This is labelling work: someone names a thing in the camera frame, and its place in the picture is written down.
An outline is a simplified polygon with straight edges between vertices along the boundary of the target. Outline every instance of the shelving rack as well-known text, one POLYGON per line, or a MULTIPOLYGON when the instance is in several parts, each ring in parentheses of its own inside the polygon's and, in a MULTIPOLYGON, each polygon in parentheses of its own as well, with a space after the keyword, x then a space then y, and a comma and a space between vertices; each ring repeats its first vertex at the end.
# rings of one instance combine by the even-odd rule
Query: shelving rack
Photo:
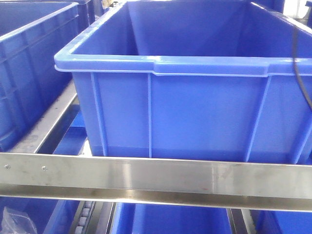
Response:
POLYGON ((309 165, 92 157, 88 141, 79 156, 51 155, 78 111, 70 83, 12 152, 0 153, 1 196, 95 201, 83 233, 109 233, 116 202, 228 208, 234 234, 255 233, 249 210, 312 211, 309 165))

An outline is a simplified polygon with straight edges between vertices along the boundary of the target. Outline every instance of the metal bar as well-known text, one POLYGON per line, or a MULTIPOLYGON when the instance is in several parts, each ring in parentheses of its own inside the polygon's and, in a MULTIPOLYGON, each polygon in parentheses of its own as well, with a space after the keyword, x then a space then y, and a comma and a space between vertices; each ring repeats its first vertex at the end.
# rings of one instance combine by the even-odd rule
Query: metal bar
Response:
POLYGON ((113 222, 113 217, 115 213, 116 203, 104 202, 102 206, 102 211, 97 222, 97 231, 95 234, 109 234, 111 225, 113 222))
POLYGON ((227 209, 232 234, 250 234, 247 232, 243 214, 240 209, 227 209))
POLYGON ((247 230, 248 234, 256 234, 257 231, 255 229, 255 225, 254 225, 254 221, 252 218, 252 215, 250 213, 250 210, 240 210, 243 216, 243 220, 244 220, 244 226, 247 230))
POLYGON ((13 153, 0 165, 3 196, 312 211, 306 165, 13 153))
POLYGON ((75 216, 74 216, 74 220, 72 222, 72 225, 70 227, 70 230, 68 232, 68 234, 75 234, 76 231, 76 227, 79 225, 79 220, 81 218, 81 211, 83 209, 85 201, 81 201, 78 205, 78 208, 76 210, 75 216))
POLYGON ((75 85, 71 81, 37 124, 16 146, 14 153, 51 154, 79 111, 75 85))
POLYGON ((95 202, 94 210, 90 216, 89 222, 87 224, 87 228, 83 234, 95 234, 96 233, 103 204, 104 203, 101 201, 95 202))
POLYGON ((259 217, 261 218, 260 214, 263 212, 261 210, 249 210, 250 212, 250 215, 252 216, 252 219, 253 219, 253 223, 254 223, 254 226, 255 226, 255 230, 256 230, 256 233, 257 233, 257 230, 259 230, 259 225, 262 225, 263 223, 259 222, 259 217))
POLYGON ((102 205, 102 202, 95 202, 95 201, 86 201, 84 203, 84 209, 81 211, 81 217, 86 218, 84 224, 83 224, 83 229, 80 234, 87 234, 89 233, 89 228, 94 229, 94 223, 91 222, 92 216, 94 213, 99 213, 99 206, 102 205))

